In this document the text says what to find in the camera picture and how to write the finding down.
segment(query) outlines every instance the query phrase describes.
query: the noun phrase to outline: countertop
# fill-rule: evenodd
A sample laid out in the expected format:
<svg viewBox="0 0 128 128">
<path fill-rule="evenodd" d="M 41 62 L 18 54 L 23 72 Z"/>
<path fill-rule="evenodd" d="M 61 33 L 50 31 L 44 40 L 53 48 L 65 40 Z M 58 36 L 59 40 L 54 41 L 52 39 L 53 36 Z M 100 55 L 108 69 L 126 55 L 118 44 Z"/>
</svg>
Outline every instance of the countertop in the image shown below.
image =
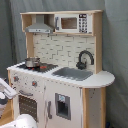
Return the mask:
<svg viewBox="0 0 128 128">
<path fill-rule="evenodd" d="M 11 67 L 7 68 L 7 70 L 14 70 L 14 71 L 24 72 L 24 73 L 28 73 L 28 74 L 37 75 L 37 76 L 42 76 L 44 79 L 51 79 L 51 80 L 55 80 L 55 81 L 65 82 L 67 84 L 70 84 L 70 85 L 73 85 L 76 87 L 82 87 L 82 88 L 102 88 L 102 87 L 111 85 L 115 80 L 115 77 L 113 74 L 111 74 L 107 71 L 100 71 L 98 74 L 93 74 L 83 81 L 76 81 L 76 80 L 71 80 L 71 79 L 67 79 L 67 78 L 53 76 L 52 73 L 54 71 L 57 71 L 57 70 L 63 68 L 61 66 L 58 66 L 46 73 L 39 73 L 39 72 L 30 71 L 30 70 L 24 70 L 24 69 L 17 67 L 22 64 L 24 64 L 24 62 L 14 65 L 14 66 L 11 66 Z"/>
</svg>

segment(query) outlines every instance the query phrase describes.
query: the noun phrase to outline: oven window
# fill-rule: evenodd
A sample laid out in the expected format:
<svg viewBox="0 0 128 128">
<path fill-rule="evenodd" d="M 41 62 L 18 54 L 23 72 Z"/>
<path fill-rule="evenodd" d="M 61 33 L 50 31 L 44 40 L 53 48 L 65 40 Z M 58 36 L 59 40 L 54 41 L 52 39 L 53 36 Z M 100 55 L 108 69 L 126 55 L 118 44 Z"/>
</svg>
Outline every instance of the oven window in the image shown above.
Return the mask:
<svg viewBox="0 0 128 128">
<path fill-rule="evenodd" d="M 77 29 L 77 18 L 61 18 L 62 29 Z"/>
<path fill-rule="evenodd" d="M 35 100 L 19 95 L 19 109 L 20 114 L 29 114 L 38 122 L 37 103 Z"/>
</svg>

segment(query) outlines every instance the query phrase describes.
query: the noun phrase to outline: floor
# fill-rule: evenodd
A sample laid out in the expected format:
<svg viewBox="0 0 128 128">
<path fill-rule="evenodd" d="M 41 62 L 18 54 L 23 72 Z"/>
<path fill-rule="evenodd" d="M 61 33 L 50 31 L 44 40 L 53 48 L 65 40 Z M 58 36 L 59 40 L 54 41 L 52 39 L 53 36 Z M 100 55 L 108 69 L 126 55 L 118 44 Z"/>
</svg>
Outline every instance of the floor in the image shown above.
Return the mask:
<svg viewBox="0 0 128 128">
<path fill-rule="evenodd" d="M 0 119 L 0 126 L 4 125 L 6 123 L 11 122 L 13 119 L 11 117 L 11 101 L 8 101 L 8 104 L 5 108 L 4 114 L 2 118 Z"/>
</svg>

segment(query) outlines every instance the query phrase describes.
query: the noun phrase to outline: oven door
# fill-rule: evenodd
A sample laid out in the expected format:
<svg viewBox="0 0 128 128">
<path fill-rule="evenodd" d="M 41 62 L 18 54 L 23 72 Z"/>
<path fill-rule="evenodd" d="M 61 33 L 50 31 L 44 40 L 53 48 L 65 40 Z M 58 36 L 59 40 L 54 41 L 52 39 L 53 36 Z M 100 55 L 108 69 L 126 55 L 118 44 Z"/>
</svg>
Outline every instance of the oven door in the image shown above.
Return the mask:
<svg viewBox="0 0 128 128">
<path fill-rule="evenodd" d="M 79 33 L 79 14 L 55 14 L 55 32 Z"/>
<path fill-rule="evenodd" d="M 14 119 L 21 114 L 31 115 L 38 128 L 44 126 L 43 93 L 13 85 L 18 95 L 13 99 Z"/>
</svg>

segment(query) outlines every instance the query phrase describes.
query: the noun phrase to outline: door handle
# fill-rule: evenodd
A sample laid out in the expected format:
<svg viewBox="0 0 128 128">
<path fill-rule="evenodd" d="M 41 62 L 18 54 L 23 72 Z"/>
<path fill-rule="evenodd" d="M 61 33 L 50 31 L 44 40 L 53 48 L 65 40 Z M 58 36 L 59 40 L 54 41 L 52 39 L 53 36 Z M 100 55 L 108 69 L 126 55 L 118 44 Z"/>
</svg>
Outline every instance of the door handle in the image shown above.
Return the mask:
<svg viewBox="0 0 128 128">
<path fill-rule="evenodd" d="M 58 17 L 55 17 L 55 28 L 56 28 L 56 30 L 59 30 L 59 27 L 57 27 L 57 21 L 59 20 L 59 18 Z"/>
<path fill-rule="evenodd" d="M 25 96 L 33 96 L 33 94 L 31 94 L 31 93 L 26 93 L 26 92 L 24 92 L 24 91 L 22 91 L 22 90 L 20 90 L 19 91 L 22 95 L 25 95 Z"/>
<path fill-rule="evenodd" d="M 51 107 L 51 101 L 48 102 L 47 111 L 48 111 L 48 118 L 49 118 L 49 119 L 52 119 L 52 115 L 50 114 L 50 107 Z"/>
</svg>

